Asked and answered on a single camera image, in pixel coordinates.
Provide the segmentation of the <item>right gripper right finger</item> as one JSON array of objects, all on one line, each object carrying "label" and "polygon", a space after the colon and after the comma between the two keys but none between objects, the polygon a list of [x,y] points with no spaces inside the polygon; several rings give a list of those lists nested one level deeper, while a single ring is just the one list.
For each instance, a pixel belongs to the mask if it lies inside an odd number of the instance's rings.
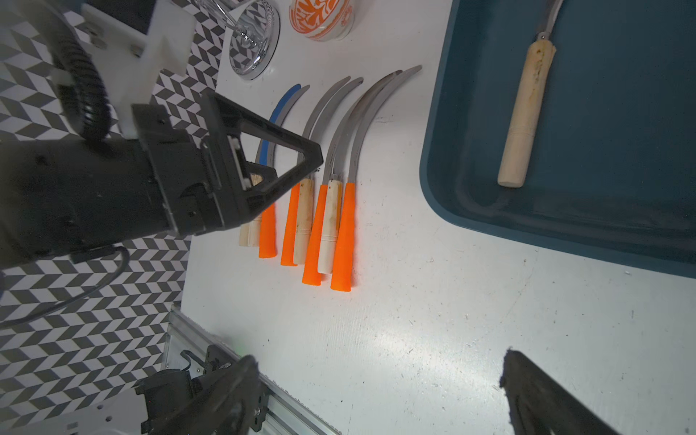
[{"label": "right gripper right finger", "polygon": [[500,387],[516,434],[617,434],[520,351],[507,350]]}]

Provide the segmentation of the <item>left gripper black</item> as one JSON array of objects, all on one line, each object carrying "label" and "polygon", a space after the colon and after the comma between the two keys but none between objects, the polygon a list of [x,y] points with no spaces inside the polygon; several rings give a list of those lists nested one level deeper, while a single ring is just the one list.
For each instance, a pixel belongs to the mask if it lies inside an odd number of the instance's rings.
[{"label": "left gripper black", "polygon": [[[208,137],[200,146],[175,129],[161,105],[132,105],[132,120],[170,231],[179,236],[238,228],[260,216],[324,163],[321,147],[217,92],[201,94]],[[278,177],[275,169],[239,159],[228,136],[242,133],[294,150],[303,160]]]}]

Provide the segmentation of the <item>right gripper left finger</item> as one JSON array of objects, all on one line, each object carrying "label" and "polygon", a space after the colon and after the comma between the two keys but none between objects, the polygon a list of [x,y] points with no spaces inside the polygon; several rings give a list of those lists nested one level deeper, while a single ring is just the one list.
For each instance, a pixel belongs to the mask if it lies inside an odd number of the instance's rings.
[{"label": "right gripper left finger", "polygon": [[217,371],[213,384],[162,424],[163,434],[244,434],[255,420],[261,382],[247,355]]}]

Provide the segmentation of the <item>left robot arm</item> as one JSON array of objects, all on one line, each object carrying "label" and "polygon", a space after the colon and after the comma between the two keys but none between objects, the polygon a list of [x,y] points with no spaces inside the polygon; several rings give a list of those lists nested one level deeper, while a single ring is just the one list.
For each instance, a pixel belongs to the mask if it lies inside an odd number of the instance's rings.
[{"label": "left robot arm", "polygon": [[66,1],[5,1],[43,38],[50,78],[74,131],[1,148],[1,267],[67,256],[81,263],[123,242],[237,228],[259,217],[324,160],[320,146],[213,91],[195,142],[152,103],[162,71],[183,74],[196,18],[170,1],[79,1],[92,41]]}]

